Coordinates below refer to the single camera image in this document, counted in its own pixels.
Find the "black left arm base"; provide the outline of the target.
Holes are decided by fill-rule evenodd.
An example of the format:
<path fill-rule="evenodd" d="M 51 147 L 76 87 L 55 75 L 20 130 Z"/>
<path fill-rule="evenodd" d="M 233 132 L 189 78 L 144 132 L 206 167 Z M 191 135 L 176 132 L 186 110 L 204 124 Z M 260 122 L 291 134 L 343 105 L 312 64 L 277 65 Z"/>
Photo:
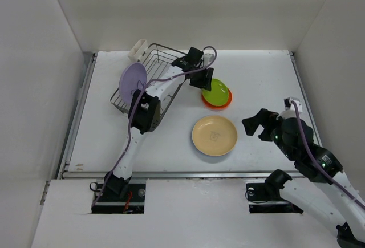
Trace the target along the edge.
<path fill-rule="evenodd" d="M 98 201 L 91 206 L 92 214 L 144 214 L 146 181 L 132 180 L 124 197 L 105 188 Z"/>

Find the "beige plate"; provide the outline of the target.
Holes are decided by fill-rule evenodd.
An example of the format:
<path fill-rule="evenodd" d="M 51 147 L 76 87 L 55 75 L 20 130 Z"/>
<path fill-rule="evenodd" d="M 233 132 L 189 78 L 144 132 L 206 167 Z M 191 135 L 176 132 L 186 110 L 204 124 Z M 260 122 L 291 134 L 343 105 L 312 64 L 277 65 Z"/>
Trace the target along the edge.
<path fill-rule="evenodd" d="M 228 154 L 236 146 L 237 140 L 235 125 L 219 115 L 203 117 L 192 129 L 194 146 L 208 156 L 219 157 Z"/>

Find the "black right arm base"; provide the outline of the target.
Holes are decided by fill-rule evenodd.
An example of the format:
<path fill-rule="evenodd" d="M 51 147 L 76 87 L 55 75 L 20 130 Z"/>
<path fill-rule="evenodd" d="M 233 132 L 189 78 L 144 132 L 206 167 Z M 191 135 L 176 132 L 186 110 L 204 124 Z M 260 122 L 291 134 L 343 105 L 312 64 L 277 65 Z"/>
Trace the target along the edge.
<path fill-rule="evenodd" d="M 277 191 L 270 190 L 264 182 L 246 183 L 245 198 L 250 214 L 302 214 L 303 210 L 281 198 Z"/>

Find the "green plate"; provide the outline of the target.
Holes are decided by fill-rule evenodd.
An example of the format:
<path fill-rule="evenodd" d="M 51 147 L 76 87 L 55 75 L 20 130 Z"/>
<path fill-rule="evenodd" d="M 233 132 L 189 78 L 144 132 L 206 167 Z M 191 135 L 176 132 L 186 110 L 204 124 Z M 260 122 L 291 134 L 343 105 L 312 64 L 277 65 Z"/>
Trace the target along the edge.
<path fill-rule="evenodd" d="M 204 94 L 208 101 L 226 99 L 228 87 L 219 79 L 212 79 L 212 90 Z"/>

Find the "orange plate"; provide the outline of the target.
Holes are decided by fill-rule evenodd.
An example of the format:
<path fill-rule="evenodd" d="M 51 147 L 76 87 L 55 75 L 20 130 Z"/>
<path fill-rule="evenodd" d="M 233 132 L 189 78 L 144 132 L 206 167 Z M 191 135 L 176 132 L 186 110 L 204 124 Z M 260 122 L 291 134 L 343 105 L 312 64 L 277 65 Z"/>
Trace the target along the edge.
<path fill-rule="evenodd" d="M 201 90 L 201 100 L 203 102 L 203 104 L 208 107 L 209 109 L 212 110 L 223 110 L 225 108 L 227 108 L 228 106 L 231 105 L 232 100 L 233 100 L 233 95 L 230 89 L 228 89 L 228 95 L 226 97 L 226 99 L 222 99 L 222 100 L 211 100 L 208 101 L 207 98 L 204 96 L 204 94 L 208 92 L 207 90 Z"/>

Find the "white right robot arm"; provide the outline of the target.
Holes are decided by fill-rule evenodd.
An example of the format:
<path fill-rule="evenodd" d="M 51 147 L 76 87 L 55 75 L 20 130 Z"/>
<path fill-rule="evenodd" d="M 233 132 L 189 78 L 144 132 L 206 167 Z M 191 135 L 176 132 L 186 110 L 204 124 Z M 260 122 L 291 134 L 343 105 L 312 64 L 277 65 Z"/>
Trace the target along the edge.
<path fill-rule="evenodd" d="M 330 200 L 324 202 L 302 189 L 288 173 L 277 169 L 263 184 L 271 200 L 282 199 L 314 217 L 332 233 L 340 247 L 364 247 L 364 200 L 353 188 L 342 164 L 326 148 L 314 143 L 314 131 L 301 118 L 296 103 L 278 114 L 261 109 L 242 120 L 248 136 L 273 142 L 294 163 L 296 170 Z"/>

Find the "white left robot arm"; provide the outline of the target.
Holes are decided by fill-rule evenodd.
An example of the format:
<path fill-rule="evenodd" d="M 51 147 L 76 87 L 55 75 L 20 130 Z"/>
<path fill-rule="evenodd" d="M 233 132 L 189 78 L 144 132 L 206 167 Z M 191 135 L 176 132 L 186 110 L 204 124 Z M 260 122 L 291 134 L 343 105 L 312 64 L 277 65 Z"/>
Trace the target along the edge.
<path fill-rule="evenodd" d="M 132 63 L 123 71 L 119 94 L 129 105 L 127 139 L 102 186 L 114 200 L 122 200 L 127 195 L 137 151 L 147 133 L 159 126 L 163 100 L 186 80 L 193 87 L 211 89 L 213 62 L 205 63 L 203 51 L 192 47 L 186 55 L 175 59 L 160 78 L 148 79 L 147 70 L 140 62 Z"/>

